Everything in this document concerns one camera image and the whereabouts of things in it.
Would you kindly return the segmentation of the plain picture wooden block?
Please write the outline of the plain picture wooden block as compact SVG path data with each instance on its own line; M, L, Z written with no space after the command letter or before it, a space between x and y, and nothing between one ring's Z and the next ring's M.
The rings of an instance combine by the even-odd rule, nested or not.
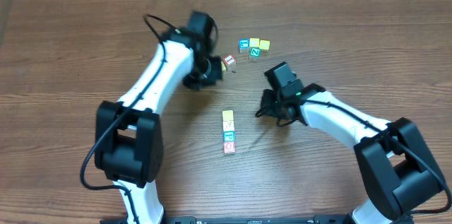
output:
M234 131L234 121L233 120L223 121L222 122L222 127L223 127L223 131L224 132Z

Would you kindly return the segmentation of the plain wooden block front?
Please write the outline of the plain wooden block front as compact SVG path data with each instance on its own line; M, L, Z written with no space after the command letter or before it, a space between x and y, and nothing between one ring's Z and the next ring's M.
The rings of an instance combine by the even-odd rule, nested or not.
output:
M223 132L223 141L224 142L234 142L236 139L235 131L224 131Z

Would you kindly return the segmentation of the red C wooden block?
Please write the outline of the red C wooden block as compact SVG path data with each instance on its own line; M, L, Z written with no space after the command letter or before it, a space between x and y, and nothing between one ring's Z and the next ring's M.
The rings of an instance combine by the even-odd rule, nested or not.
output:
M236 152L236 144L234 141L226 141L223 143L224 154L230 154Z

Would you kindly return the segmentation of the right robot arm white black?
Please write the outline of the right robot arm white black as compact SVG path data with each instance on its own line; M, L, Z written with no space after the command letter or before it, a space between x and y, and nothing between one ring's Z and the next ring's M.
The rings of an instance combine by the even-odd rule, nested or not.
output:
M354 151L368 199L344 223L411 223L414 215L451 208L451 201L437 209L418 208L441 192L450 199L451 190L414 122L379 119L315 83L304 86L285 62L264 76L270 88L263 92L257 117L275 117L278 127L301 122Z

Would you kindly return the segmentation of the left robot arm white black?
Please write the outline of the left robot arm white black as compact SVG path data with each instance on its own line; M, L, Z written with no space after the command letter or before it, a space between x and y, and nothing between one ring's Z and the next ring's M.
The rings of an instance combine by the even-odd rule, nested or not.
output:
M222 79L221 58L212 55L218 27L207 13L194 11L185 26L170 25L156 38L155 55L133 87L98 107L95 143L80 171L85 188L121 192L127 212L121 223L165 221L155 183L163 161L162 113L179 84L203 90Z

